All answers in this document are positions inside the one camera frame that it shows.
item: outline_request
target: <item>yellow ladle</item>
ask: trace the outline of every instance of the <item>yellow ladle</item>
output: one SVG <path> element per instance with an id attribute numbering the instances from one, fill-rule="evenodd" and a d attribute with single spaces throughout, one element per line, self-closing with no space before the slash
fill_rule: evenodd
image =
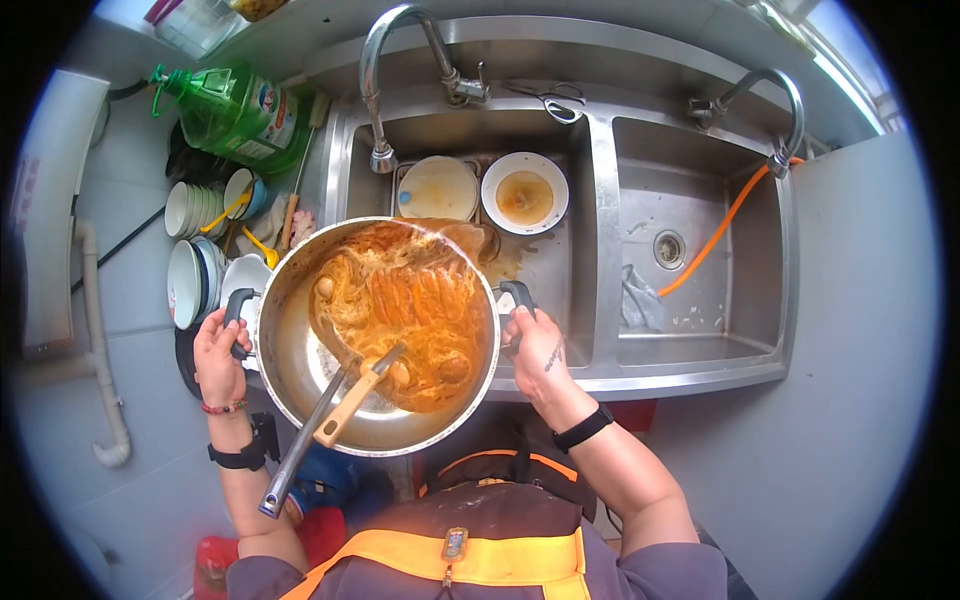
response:
<path id="1" fill-rule="evenodd" d="M 272 248 L 267 248 L 266 246 L 261 244 L 260 240 L 253 237 L 253 234 L 250 233 L 250 230 L 247 229 L 246 225 L 243 226 L 243 234 L 246 235 L 251 242 L 253 242 L 254 246 L 257 246 L 260 249 L 260 251 L 263 252 L 263 255 L 266 256 L 267 258 L 267 267 L 269 267 L 272 270 L 276 266 L 276 264 L 280 261 L 280 255 L 276 253 L 276 250 Z"/>

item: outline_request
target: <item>orange hose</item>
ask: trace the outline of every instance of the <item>orange hose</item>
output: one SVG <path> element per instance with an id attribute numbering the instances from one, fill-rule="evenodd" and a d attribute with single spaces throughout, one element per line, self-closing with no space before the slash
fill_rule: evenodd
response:
<path id="1" fill-rule="evenodd" d="M 802 158 L 790 158 L 790 164 L 797 164 L 804 162 Z M 684 272 L 680 274 L 676 279 L 673 280 L 673 283 L 666 286 L 665 288 L 659 290 L 657 294 L 663 298 L 667 294 L 674 292 L 681 285 L 687 281 L 693 272 L 697 270 L 697 267 L 700 266 L 700 263 L 704 261 L 704 258 L 707 258 L 707 254 L 713 250 L 713 247 L 716 246 L 716 243 L 720 241 L 720 238 L 723 237 L 724 232 L 727 230 L 727 226 L 730 225 L 730 221 L 733 220 L 733 215 L 736 214 L 736 211 L 740 209 L 740 205 L 743 204 L 743 201 L 747 199 L 747 195 L 750 194 L 751 190 L 754 189 L 754 186 L 760 178 L 763 177 L 770 169 L 767 168 L 766 163 L 763 164 L 759 169 L 756 170 L 756 173 L 747 181 L 747 184 L 743 186 L 743 189 L 740 190 L 740 193 L 737 194 L 736 200 L 733 201 L 733 206 L 730 207 L 730 210 L 727 211 L 727 216 L 723 218 L 723 221 L 720 222 L 720 227 L 713 233 L 713 236 L 707 242 L 707 245 L 697 254 L 697 257 L 693 259 L 693 262 L 690 263 L 690 266 L 684 269 Z"/>

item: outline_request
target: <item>sink drain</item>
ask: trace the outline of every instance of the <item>sink drain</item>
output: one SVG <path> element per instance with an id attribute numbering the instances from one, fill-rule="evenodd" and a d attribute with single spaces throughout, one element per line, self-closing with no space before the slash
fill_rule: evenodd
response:
<path id="1" fill-rule="evenodd" d="M 665 229 L 654 238 L 654 258 L 657 259 L 657 264 L 667 271 L 683 265 L 685 255 L 684 239 L 676 231 Z"/>

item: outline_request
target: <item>apron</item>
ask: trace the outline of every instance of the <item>apron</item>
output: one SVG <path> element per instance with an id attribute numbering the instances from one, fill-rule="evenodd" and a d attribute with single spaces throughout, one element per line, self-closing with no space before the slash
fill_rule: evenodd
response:
<path id="1" fill-rule="evenodd" d="M 436 582 L 540 587 L 547 600 L 588 600 L 581 522 L 592 520 L 596 496 L 569 458 L 540 444 L 522 421 L 500 429 L 506 433 L 487 436 L 487 449 L 473 444 L 443 468 L 428 460 L 420 500 L 375 517 L 283 600 L 307 600 L 347 557 Z M 447 532 L 461 527 L 483 537 L 468 533 L 462 560 L 451 563 L 443 556 Z"/>

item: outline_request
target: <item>cleaning brush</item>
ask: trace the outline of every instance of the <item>cleaning brush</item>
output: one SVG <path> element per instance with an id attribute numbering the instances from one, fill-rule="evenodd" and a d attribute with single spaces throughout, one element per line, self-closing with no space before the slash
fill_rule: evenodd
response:
<path id="1" fill-rule="evenodd" d="M 294 213 L 297 212 L 297 202 L 300 200 L 300 180 L 303 179 L 303 168 L 306 166 L 307 157 L 310 156 L 313 134 L 324 125 L 329 110 L 330 97 L 318 89 L 314 94 L 313 107 L 310 109 L 310 119 L 307 122 L 310 126 L 310 135 L 306 138 L 306 148 L 303 150 L 303 158 L 300 160 L 297 182 L 294 183 L 294 191 L 290 194 L 290 200 L 287 201 L 287 213 L 283 219 L 283 231 L 280 233 L 280 254 L 286 254 L 290 250 L 290 227 L 294 223 Z"/>

